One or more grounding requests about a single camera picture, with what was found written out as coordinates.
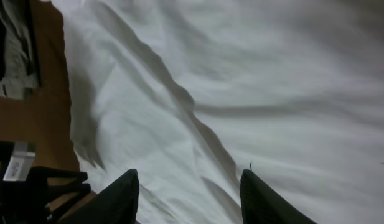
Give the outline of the white t-shirt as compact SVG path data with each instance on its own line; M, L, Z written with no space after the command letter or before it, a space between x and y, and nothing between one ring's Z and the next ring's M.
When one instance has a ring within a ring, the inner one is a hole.
M384 1L54 1L70 137L141 223L241 223L245 169L316 223L384 223Z

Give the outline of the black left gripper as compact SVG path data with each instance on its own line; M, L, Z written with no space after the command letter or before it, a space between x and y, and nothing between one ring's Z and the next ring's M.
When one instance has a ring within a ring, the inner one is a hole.
M91 192L90 184L48 185L49 178L82 183L88 178L86 172L43 166L31 168L26 181L3 181L14 143L0 141L0 223L56 223ZM70 198L52 210L50 204L62 196Z

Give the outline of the folded khaki garment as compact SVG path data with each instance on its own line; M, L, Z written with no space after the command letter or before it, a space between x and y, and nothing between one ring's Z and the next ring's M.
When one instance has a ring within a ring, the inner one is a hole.
M0 18L6 28L0 97L24 100L42 84L30 2L0 0Z

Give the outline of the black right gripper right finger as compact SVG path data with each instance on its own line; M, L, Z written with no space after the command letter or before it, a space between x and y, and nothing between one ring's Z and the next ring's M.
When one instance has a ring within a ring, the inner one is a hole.
M248 169L241 176L240 199L244 224L315 224Z

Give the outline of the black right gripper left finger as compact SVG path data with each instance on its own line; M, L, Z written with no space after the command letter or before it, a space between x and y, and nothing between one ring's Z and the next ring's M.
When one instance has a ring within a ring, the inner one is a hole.
M130 169L83 207L60 220L60 223L135 224L138 199L138 172Z

